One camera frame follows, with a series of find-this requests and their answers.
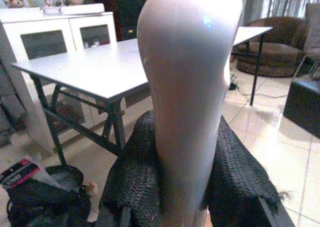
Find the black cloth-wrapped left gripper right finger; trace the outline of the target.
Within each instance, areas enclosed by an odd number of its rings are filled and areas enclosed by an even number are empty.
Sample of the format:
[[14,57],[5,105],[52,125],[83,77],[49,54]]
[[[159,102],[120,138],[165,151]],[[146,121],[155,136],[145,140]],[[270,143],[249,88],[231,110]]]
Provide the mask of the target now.
[[204,199],[213,227],[295,227],[266,170],[220,119]]

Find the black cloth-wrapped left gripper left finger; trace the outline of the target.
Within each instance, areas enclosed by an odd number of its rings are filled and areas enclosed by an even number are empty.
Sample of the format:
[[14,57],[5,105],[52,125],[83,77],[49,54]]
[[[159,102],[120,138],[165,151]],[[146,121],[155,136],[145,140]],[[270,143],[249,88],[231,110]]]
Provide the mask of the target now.
[[161,191],[155,116],[148,110],[112,165],[99,201],[96,227],[160,227]]

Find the small orange and white toy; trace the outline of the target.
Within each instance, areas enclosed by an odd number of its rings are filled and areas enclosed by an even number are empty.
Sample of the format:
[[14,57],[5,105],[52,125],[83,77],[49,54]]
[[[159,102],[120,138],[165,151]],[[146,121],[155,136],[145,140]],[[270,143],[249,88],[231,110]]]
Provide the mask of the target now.
[[98,185],[96,182],[86,182],[84,184],[84,190],[88,196],[93,197],[98,193]]

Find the black bag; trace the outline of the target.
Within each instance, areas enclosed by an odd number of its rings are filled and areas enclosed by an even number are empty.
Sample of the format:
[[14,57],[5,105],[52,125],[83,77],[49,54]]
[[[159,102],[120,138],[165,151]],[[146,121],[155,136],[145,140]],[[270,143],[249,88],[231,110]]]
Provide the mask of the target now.
[[84,190],[84,175],[70,165],[44,168],[60,188],[29,179],[4,190],[11,227],[95,227],[88,221],[91,201]]

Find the black box ottoman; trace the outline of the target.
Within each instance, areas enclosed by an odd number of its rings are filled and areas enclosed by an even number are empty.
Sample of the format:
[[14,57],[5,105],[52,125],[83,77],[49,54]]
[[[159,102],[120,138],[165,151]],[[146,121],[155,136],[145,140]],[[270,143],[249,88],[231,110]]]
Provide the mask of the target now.
[[283,115],[320,139],[320,78],[295,78],[289,88]]

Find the pink and black package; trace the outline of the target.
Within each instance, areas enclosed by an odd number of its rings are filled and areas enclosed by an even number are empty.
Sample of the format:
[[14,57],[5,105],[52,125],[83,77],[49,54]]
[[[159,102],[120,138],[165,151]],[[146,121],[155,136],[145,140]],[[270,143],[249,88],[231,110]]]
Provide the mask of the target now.
[[61,188],[58,182],[37,163],[23,158],[0,174],[0,185],[5,189],[13,189],[29,179]]

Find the white folding table black legs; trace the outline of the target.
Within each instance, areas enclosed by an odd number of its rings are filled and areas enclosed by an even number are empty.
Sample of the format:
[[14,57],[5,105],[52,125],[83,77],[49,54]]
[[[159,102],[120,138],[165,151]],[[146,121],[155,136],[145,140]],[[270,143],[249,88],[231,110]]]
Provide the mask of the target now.
[[[212,50],[199,47],[193,47],[185,56],[179,48],[172,58],[163,52],[152,47],[151,54],[147,54],[138,39],[131,39],[11,66],[32,79],[62,165],[66,165],[66,160],[54,119],[119,155],[125,144],[120,102],[145,88],[151,90],[159,151],[172,157],[192,147],[203,150],[217,140],[222,104],[230,82],[229,60],[219,60]],[[68,88],[105,102],[102,111],[108,114],[108,125],[114,126],[116,142],[57,113],[55,103],[47,102],[41,80],[55,83],[53,98]]]

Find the dark wooden cabinet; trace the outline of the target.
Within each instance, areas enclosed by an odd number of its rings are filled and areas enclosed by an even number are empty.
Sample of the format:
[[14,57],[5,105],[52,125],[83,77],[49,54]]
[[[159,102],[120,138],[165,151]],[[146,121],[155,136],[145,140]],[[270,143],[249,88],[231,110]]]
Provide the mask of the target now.
[[113,12],[117,41],[137,37],[137,24],[146,0],[95,0],[104,4],[107,12]]

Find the grey chair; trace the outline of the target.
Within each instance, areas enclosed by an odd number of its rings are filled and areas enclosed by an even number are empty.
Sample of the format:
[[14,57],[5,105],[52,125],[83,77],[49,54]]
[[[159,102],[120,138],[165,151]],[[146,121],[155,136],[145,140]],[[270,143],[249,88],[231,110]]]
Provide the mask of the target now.
[[308,34],[304,43],[304,56],[292,77],[292,81],[298,76],[306,60],[313,61],[308,72],[309,75],[312,76],[316,69],[320,67],[320,1],[306,4],[305,20],[308,26]]

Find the white cabinet with glass doors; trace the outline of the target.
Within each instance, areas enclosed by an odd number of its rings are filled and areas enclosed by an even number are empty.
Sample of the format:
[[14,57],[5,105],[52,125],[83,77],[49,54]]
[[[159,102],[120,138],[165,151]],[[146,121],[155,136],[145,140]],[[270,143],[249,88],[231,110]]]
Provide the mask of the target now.
[[12,66],[29,60],[35,60],[36,69],[43,74],[64,78],[62,85],[39,78],[48,106],[59,115],[84,128],[103,121],[108,127],[114,126],[105,112],[108,102],[98,98],[98,91],[112,87],[107,62],[84,60],[86,54],[116,44],[113,13],[31,17],[28,21],[14,19],[13,13],[11,9],[0,11],[0,59],[27,112],[25,124],[30,138],[49,153],[56,149],[34,81]]

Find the white flat box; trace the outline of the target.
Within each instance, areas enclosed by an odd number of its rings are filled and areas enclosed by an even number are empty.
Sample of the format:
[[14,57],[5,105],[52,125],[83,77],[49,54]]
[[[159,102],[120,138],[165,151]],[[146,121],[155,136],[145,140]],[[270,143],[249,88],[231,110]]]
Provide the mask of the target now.
[[103,13],[105,11],[105,7],[102,3],[92,3],[92,4],[45,7],[42,9],[42,11],[45,15],[82,15],[82,14]]

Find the grey curtain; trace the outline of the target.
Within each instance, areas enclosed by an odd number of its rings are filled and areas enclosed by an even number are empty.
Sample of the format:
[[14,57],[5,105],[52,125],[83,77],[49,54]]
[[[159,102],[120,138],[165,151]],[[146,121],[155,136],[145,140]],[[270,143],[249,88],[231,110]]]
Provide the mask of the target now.
[[304,18],[306,5],[320,0],[244,0],[242,23],[269,17]]

